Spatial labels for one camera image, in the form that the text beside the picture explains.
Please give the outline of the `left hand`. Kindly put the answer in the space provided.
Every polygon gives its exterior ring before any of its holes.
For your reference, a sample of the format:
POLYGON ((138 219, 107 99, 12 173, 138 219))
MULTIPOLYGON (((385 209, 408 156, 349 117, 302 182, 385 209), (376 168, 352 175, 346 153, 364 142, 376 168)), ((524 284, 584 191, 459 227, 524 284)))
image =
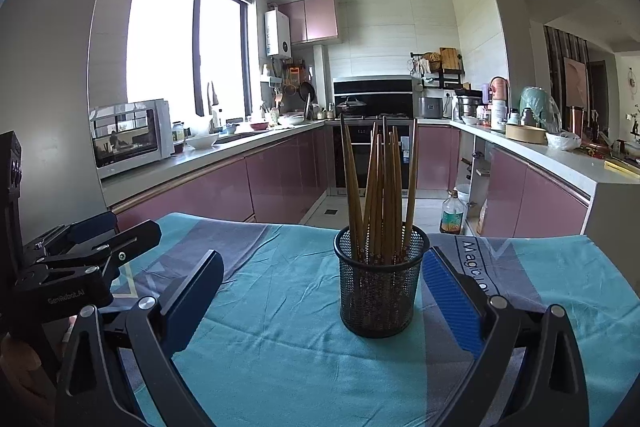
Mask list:
MULTIPOLYGON (((43 325, 54 359, 61 362, 76 317, 43 325)), ((58 377, 50 381, 36 351, 10 334, 1 337, 1 370, 8 380, 11 397, 36 426, 53 426, 58 377)))

